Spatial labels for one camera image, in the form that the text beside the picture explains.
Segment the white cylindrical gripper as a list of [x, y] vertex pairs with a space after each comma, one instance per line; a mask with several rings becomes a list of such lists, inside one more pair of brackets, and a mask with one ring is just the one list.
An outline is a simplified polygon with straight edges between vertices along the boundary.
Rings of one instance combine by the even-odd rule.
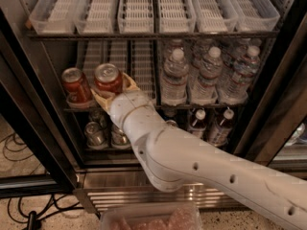
[[123, 73], [123, 91], [125, 93], [115, 98], [114, 93], [99, 93], [91, 89], [98, 105], [104, 111], [109, 111], [111, 121], [127, 135], [132, 144], [144, 135], [166, 125], [149, 97], [126, 73]]

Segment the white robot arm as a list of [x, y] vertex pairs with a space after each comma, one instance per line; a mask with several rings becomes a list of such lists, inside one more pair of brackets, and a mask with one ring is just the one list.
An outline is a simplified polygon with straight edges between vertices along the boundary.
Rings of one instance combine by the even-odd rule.
[[229, 154], [169, 126], [134, 80], [119, 94], [92, 87], [96, 102], [124, 131], [153, 186], [174, 192], [189, 182], [213, 187], [287, 230], [307, 230], [307, 181]]

